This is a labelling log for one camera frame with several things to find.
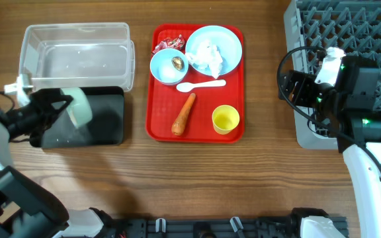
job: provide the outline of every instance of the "crumpled paper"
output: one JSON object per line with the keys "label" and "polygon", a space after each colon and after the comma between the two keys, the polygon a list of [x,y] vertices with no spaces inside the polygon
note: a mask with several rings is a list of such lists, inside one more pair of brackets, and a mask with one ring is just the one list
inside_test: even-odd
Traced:
{"label": "crumpled paper", "polygon": [[209,67],[211,75],[215,79],[220,76],[220,72],[223,68],[223,59],[217,49],[217,45],[211,43],[210,40],[205,40],[200,43],[196,50],[196,55],[189,52],[185,55],[188,62],[197,65],[198,69],[206,69]]}

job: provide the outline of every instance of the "cable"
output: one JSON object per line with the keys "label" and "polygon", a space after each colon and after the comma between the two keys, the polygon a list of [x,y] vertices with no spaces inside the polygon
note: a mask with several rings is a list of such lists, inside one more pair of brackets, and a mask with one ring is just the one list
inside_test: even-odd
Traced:
{"label": "cable", "polygon": [[28,142],[28,141],[30,141],[30,138],[28,138],[28,139],[20,139],[20,140],[12,139],[10,142],[11,143],[22,143],[22,142]]}
{"label": "cable", "polygon": [[[314,111],[312,114],[311,114],[311,118],[315,118],[316,117],[316,112]],[[312,129],[311,129],[311,126],[310,126],[310,120],[307,120],[307,127],[308,127],[308,129],[310,129],[310,131],[312,131],[313,133],[315,133],[315,134],[317,134],[317,132],[315,132],[315,131],[313,131]]]}
{"label": "cable", "polygon": [[9,99],[10,101],[11,101],[11,108],[8,110],[8,112],[9,111],[12,111],[13,109],[14,109],[14,107],[15,107],[15,102],[14,102],[14,100],[10,97],[10,96],[8,96],[8,95],[6,95],[4,92],[2,92],[2,91],[0,91],[0,95],[1,96],[3,96],[3,97],[5,97],[5,98],[7,98],[7,99]]}
{"label": "cable", "polygon": [[323,48],[321,47],[317,47],[317,46],[301,46],[301,47],[297,47],[297,48],[294,48],[293,50],[289,51],[282,59],[282,61],[280,62],[280,64],[278,65],[278,69],[277,69],[277,86],[278,86],[278,91],[280,92],[281,96],[284,98],[284,100],[289,104],[290,107],[292,107],[297,113],[301,114],[301,116],[305,117],[307,120],[310,120],[312,123],[314,123],[316,126],[318,127],[322,127],[322,128],[325,128],[327,130],[329,130],[330,132],[333,132],[333,133],[336,133],[339,137],[342,137],[343,139],[346,139],[352,143],[354,143],[355,145],[357,145],[358,147],[360,147],[370,158],[371,160],[373,161],[373,163],[377,166],[377,169],[380,171],[380,174],[381,174],[381,164],[379,163],[379,161],[377,160],[377,158],[375,158],[375,156],[371,153],[371,151],[369,151],[365,145],[355,141],[354,138],[352,138],[351,136],[348,136],[344,133],[342,133],[340,130],[338,129],[335,129],[335,128],[332,128],[330,126],[327,126],[325,125],[324,123],[322,122],[318,122],[316,119],[313,119],[311,118],[308,114],[306,114],[305,112],[303,112],[302,110],[300,110],[298,107],[296,107],[295,105],[292,104],[292,102],[290,102],[289,98],[286,97],[286,95],[284,94],[284,91],[283,91],[283,88],[282,88],[282,85],[280,85],[280,72],[282,71],[282,67],[284,65],[284,63],[287,61],[287,59],[295,52],[297,51],[300,51],[300,50],[320,50],[320,51],[325,51]]}

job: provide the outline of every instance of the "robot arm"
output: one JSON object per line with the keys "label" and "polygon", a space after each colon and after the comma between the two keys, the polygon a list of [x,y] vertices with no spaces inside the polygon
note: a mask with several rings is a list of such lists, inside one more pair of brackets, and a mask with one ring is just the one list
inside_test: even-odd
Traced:
{"label": "robot arm", "polygon": [[[306,48],[292,50],[282,63],[292,52]],[[337,138],[355,190],[361,235],[381,237],[381,113],[373,111],[380,69],[370,59],[345,56],[337,48],[327,49],[317,76],[296,71],[281,76],[282,63],[278,70],[280,99],[302,116],[330,129],[329,137]],[[314,108],[316,119],[303,115],[296,106]],[[325,119],[330,121],[329,126],[321,123]],[[318,216],[302,219],[300,236],[340,237],[330,232],[329,222],[320,220]]]}
{"label": "robot arm", "polygon": [[[52,103],[64,101],[60,108]],[[0,238],[95,237],[103,222],[94,210],[67,211],[47,190],[13,168],[9,142],[19,135],[39,136],[72,101],[56,89],[31,94],[22,108],[0,109],[0,216],[2,207],[15,202],[20,210],[0,223]]]}

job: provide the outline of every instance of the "light blue bowl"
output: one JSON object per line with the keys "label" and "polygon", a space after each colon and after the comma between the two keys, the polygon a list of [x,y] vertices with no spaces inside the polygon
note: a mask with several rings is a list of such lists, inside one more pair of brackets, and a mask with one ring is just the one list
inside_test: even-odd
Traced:
{"label": "light blue bowl", "polygon": [[[205,40],[210,40],[211,43],[217,45],[218,51],[223,58],[220,75],[231,72],[239,65],[242,58],[242,44],[231,30],[222,26],[205,26],[195,30],[186,42],[186,53],[196,54],[199,45]],[[209,67],[199,69],[193,64],[192,67],[200,73],[211,76]]]}
{"label": "light blue bowl", "polygon": [[[171,59],[179,56],[185,63],[182,70],[177,70],[173,66]],[[164,49],[157,52],[151,59],[149,65],[152,75],[165,85],[176,85],[180,83],[188,72],[189,63],[184,53],[175,49]]]}

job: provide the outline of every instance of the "candy wrapper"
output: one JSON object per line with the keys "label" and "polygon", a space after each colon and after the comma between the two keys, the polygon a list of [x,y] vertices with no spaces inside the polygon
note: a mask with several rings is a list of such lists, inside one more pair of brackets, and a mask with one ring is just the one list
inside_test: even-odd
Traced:
{"label": "candy wrapper", "polygon": [[185,45],[185,39],[183,38],[183,36],[181,34],[176,39],[172,39],[170,37],[167,37],[166,39],[162,40],[155,47],[155,50],[152,53],[155,54],[158,51],[163,50],[163,49],[167,49],[167,48],[182,50],[184,45]]}

